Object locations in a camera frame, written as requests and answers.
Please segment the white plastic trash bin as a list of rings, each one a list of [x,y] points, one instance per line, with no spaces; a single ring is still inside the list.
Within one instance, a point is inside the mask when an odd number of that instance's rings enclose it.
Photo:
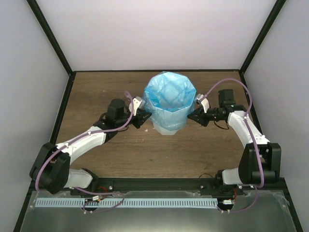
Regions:
[[[183,129],[186,124],[182,123],[179,127],[175,129],[165,129],[161,127],[159,124],[153,122],[153,128],[158,131],[161,135],[175,135],[179,130]]]

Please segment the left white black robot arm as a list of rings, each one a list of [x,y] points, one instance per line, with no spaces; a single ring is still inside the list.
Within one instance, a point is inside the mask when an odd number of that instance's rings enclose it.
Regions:
[[[98,191],[98,177],[88,169],[70,166],[91,149],[103,145],[129,125],[140,128],[152,115],[143,108],[145,101],[134,97],[129,105],[122,99],[113,99],[106,113],[82,134],[59,144],[45,143],[30,170],[37,191],[56,194],[64,188],[74,188],[87,195]]]

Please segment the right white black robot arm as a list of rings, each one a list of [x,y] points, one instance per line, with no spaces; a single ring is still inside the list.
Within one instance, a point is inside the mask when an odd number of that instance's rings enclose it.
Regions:
[[[190,120],[201,126],[209,122],[224,121],[240,139],[244,151],[239,166],[234,169],[219,170],[214,188],[221,195],[227,194],[232,185],[273,184],[279,181],[281,168],[281,147],[268,140],[253,124],[242,104],[236,104],[231,89],[218,92],[219,106],[212,108],[208,100],[197,95],[198,108],[188,115]]]

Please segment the blue plastic trash bag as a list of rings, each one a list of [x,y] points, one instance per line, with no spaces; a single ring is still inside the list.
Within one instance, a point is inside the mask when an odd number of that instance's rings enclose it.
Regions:
[[[144,88],[144,109],[151,112],[150,120],[165,129],[175,129],[187,123],[194,110],[197,94],[190,79],[180,73],[161,72],[152,77]]]

